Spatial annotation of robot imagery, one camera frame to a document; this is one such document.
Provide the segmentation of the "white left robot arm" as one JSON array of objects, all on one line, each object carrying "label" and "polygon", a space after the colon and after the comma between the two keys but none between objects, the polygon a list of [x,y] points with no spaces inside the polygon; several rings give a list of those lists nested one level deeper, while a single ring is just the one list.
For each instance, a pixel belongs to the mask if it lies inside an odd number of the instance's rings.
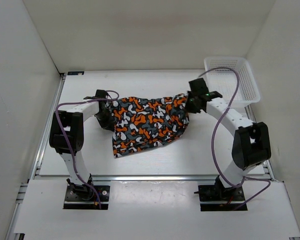
[{"label": "white left robot arm", "polygon": [[94,196],[92,175],[87,170],[82,148],[84,144],[84,122],[95,117],[99,124],[110,127],[111,114],[107,107],[116,101],[119,95],[111,97],[111,90],[98,89],[94,96],[87,96],[80,102],[66,102],[56,106],[53,113],[49,136],[49,145],[63,159],[68,173],[68,185],[83,200]]}]

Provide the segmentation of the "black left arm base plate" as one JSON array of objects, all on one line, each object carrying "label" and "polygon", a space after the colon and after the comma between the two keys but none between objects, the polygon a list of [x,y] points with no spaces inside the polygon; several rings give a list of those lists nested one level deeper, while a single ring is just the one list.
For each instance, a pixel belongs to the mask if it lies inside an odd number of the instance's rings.
[{"label": "black left arm base plate", "polygon": [[107,210],[110,198],[109,185],[94,185],[95,192],[89,187],[75,188],[72,184],[67,185],[63,209],[65,210]]}]

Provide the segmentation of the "orange camouflage shorts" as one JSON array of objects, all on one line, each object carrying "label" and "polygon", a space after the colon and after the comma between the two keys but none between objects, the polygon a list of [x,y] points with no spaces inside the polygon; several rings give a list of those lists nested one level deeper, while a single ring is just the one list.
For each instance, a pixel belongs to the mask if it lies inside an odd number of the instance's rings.
[{"label": "orange camouflage shorts", "polygon": [[188,94],[180,93],[157,99],[130,96],[112,102],[114,157],[162,147],[180,138],[189,124],[187,100]]}]

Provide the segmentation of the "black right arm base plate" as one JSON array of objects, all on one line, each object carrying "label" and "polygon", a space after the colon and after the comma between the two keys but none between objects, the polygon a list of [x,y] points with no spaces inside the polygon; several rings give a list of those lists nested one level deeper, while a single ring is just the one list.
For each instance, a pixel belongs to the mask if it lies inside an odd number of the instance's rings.
[{"label": "black right arm base plate", "polygon": [[199,196],[200,211],[202,212],[248,210],[242,187],[221,191],[215,185],[199,185],[194,194]]}]

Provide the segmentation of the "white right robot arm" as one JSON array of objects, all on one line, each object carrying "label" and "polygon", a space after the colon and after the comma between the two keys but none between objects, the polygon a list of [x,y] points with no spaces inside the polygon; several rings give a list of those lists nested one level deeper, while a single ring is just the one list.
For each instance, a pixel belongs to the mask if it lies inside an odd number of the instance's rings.
[{"label": "white right robot arm", "polygon": [[[217,120],[211,137],[212,158],[219,172],[214,193],[220,200],[232,195],[232,188],[243,184],[246,175],[256,166],[270,159],[271,149],[268,127],[263,122],[253,122],[231,108],[217,91],[209,91],[205,80],[198,78],[189,82],[186,109],[190,113],[204,111]],[[221,170],[215,155],[214,141],[217,128],[223,125],[233,136],[232,161]]]}]

